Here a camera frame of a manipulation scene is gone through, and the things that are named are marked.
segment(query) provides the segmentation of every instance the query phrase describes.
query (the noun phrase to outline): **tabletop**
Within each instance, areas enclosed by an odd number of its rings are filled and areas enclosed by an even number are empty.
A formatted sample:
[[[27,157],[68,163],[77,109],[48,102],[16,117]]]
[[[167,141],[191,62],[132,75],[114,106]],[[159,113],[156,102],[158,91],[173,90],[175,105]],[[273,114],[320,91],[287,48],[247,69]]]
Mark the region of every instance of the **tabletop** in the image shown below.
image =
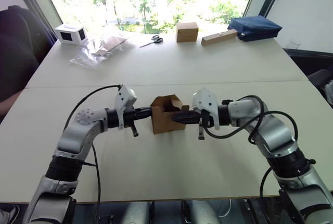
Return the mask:
[[[159,95],[176,94],[191,105],[192,95],[203,85],[131,86],[135,107],[150,105]],[[308,81],[205,84],[223,99],[255,94],[270,110],[294,117],[299,127],[299,146],[333,190],[331,173],[333,112]],[[45,174],[71,109],[95,88],[25,89],[0,125],[0,202],[29,202]],[[113,107],[116,90],[104,90],[81,107]],[[291,124],[278,116],[286,124]],[[268,168],[258,148],[241,131],[226,139],[197,138],[197,126],[184,131],[152,133],[149,118],[136,122],[139,136],[130,129],[111,129],[95,139],[101,173],[102,201],[231,198],[259,195],[260,181]],[[222,127],[221,133],[232,131]],[[92,153],[87,158],[93,162]],[[278,184],[269,175],[264,195],[277,195]],[[78,202],[97,199],[96,171],[84,166],[74,194]]]
[[[28,88],[75,86],[207,84],[261,81],[301,81],[306,76],[274,39],[242,42],[237,38],[209,46],[176,43],[175,36],[150,44],[151,36],[129,38],[97,69],[72,65],[80,48],[61,44],[52,47]]]

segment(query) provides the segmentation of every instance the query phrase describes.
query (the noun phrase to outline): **white device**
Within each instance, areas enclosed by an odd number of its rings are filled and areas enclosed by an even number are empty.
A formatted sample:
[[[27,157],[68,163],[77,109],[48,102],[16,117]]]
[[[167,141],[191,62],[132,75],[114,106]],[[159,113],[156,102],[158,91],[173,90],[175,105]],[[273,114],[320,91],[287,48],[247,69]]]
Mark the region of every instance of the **white device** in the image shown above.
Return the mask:
[[[81,45],[87,40],[87,34],[82,25],[62,24],[55,28],[61,43]]]

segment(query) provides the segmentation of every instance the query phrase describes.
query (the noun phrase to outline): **blue pouch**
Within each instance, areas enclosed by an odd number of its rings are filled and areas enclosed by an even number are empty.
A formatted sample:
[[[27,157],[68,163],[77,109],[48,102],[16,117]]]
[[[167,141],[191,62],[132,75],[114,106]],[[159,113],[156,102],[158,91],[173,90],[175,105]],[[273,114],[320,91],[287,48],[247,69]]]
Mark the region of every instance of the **blue pouch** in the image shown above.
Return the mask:
[[[228,30],[237,30],[238,38],[248,42],[259,39],[274,38],[281,26],[262,16],[232,18]]]

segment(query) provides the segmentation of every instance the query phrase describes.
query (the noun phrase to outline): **clear plastic bag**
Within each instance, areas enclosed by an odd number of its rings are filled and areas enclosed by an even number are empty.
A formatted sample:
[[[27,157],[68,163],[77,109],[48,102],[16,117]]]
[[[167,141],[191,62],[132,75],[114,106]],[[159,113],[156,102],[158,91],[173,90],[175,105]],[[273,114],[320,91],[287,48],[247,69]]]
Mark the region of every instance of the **clear plastic bag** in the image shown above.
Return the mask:
[[[88,39],[80,46],[80,52],[69,62],[89,69],[97,68],[104,60],[123,51],[123,43],[128,39],[121,31],[112,30],[102,36]]]

